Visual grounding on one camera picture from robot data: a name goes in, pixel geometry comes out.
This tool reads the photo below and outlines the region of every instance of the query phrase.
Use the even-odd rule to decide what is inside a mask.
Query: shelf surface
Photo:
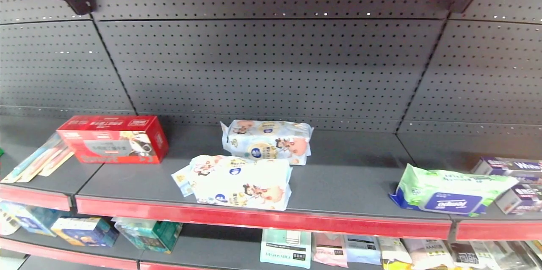
[[[171,174],[200,154],[226,154],[220,127],[179,126],[160,165],[105,164],[76,196],[84,214],[225,226],[446,238],[449,216],[403,210],[388,197],[411,161],[395,135],[314,131],[313,156],[294,166],[286,212],[196,204]]]
[[[63,119],[0,116],[0,179],[25,160],[56,129]],[[36,176],[27,183],[0,184],[0,198],[52,209],[69,210],[69,197],[79,191],[101,164],[81,164],[67,160],[49,177]]]
[[[539,159],[542,139],[495,135],[398,135],[414,162],[425,169],[469,172],[482,156]],[[506,215],[495,204],[476,218],[458,220],[457,240],[529,240],[542,237],[542,212]]]
[[[23,228],[8,236],[0,237],[0,247],[45,258],[78,262],[121,270],[137,270],[138,250],[122,235],[111,248],[70,245],[60,237],[29,233]]]
[[[171,254],[144,251],[141,270],[164,270],[164,264],[229,270],[293,270],[291,266],[260,262],[262,230],[186,224]],[[336,267],[311,262],[311,270]],[[351,270],[379,270],[375,264],[349,262]]]

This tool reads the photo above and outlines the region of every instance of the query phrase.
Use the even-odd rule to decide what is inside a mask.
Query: product box
[[[50,237],[56,237],[56,233],[51,229],[53,223],[60,216],[69,215],[69,212],[65,211],[27,206],[9,201],[0,202],[0,208],[11,215],[11,218],[25,230]]]
[[[542,208],[542,192],[537,185],[515,185],[499,197],[495,204],[505,214],[539,212]]]
[[[58,236],[72,245],[112,247],[119,233],[99,217],[59,218],[51,227]]]
[[[135,247],[171,253],[177,241],[182,223],[171,221],[144,220],[135,218],[113,218],[118,229]]]
[[[73,116],[56,130],[84,163],[160,163],[168,142],[157,116]]]
[[[542,160],[482,157],[472,173],[512,176],[519,183],[542,183]]]

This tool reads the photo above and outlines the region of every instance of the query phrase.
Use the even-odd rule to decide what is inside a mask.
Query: white package
[[[251,160],[286,159],[305,165],[310,156],[312,127],[286,121],[234,120],[222,126],[222,146],[232,156]]]
[[[287,160],[197,156],[172,177],[183,195],[193,193],[198,203],[285,210],[291,173]]]
[[[438,239],[403,239],[403,241],[412,258],[412,270],[426,270],[439,266],[454,268],[454,261],[443,241]]]

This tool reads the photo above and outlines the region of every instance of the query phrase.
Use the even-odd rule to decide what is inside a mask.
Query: blue label
[[[435,212],[468,214],[476,210],[481,202],[482,197],[480,196],[437,192],[423,208],[420,208]]]
[[[232,168],[230,170],[230,174],[232,175],[238,175],[241,172],[241,168]]]
[[[222,195],[222,194],[218,194],[215,196],[215,199],[217,199],[218,201],[220,202],[228,202],[228,200],[226,200],[226,196]]]
[[[260,158],[262,156],[260,149],[252,149],[251,154],[254,158]]]

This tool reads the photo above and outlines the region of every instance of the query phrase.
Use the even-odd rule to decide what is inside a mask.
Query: red shelf edge
[[[70,199],[63,193],[27,189],[15,185],[0,184],[0,199],[48,209],[70,210]]]
[[[43,258],[64,260],[66,262],[89,264],[92,266],[108,267],[120,270],[138,270],[136,260],[118,259],[80,252],[64,251],[2,237],[0,237],[0,247],[25,254],[41,256]]]
[[[456,239],[458,241],[542,239],[542,221],[462,220],[457,225]]]
[[[197,204],[165,204],[76,196],[80,214],[123,216],[184,223],[250,228],[322,231],[382,237],[447,239],[451,220],[414,220],[368,216],[323,215],[220,208]]]

